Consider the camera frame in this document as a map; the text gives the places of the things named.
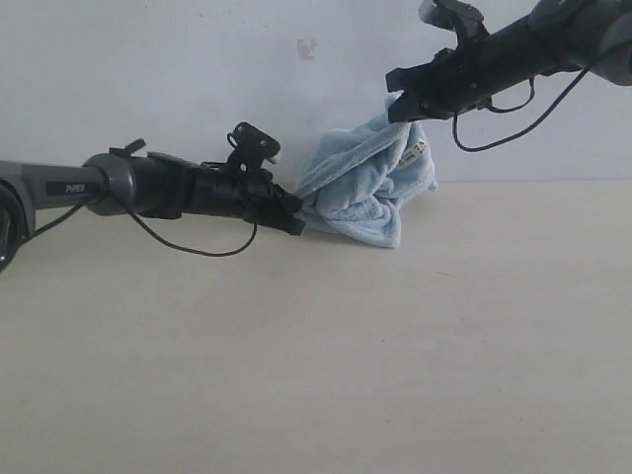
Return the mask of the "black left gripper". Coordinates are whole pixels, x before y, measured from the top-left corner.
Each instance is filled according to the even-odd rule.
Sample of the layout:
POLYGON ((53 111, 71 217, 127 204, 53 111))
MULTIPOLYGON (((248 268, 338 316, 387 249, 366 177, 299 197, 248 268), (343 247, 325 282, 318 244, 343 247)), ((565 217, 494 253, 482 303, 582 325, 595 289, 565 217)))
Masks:
POLYGON ((302 200, 273 182, 266 170, 231 169, 202 163, 195 173, 195 214, 231 217, 300 236, 305 222, 295 215, 302 200))

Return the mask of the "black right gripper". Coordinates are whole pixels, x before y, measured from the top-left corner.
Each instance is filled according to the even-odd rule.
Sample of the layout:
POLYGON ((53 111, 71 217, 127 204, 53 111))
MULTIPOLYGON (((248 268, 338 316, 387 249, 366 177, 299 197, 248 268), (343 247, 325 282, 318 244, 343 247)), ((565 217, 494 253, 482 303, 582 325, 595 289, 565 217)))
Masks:
POLYGON ((533 35, 492 35, 452 52, 444 49, 432 62, 389 71, 388 92, 429 92, 429 103, 402 92, 387 108, 387 116, 390 122, 448 119, 537 73, 533 35))

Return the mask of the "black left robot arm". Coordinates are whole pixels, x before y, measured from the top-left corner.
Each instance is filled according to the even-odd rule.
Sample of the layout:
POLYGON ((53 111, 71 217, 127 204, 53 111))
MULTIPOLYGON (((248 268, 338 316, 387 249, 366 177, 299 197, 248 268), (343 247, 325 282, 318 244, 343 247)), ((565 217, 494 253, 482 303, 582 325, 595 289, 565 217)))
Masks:
POLYGON ((303 232, 300 198, 276 184, 263 164, 280 148, 272 139, 231 139, 224 162, 200 164, 162 152, 139 155, 138 139, 92 156, 79 167, 1 164, 1 266, 19 249, 82 208, 100 216, 175 220, 185 214, 236 218, 291 236, 303 232))

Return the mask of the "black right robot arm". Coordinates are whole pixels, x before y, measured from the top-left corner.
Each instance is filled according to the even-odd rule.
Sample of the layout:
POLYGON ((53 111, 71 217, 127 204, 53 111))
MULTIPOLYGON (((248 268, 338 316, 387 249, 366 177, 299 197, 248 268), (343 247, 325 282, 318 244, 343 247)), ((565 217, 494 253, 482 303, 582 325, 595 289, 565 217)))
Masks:
POLYGON ((397 99, 390 122, 451 119, 488 107, 494 95, 537 76, 587 70, 617 86, 631 84, 628 1, 539 1, 527 15, 491 33, 463 1, 425 1, 420 19, 457 35, 431 62, 385 76, 397 99))

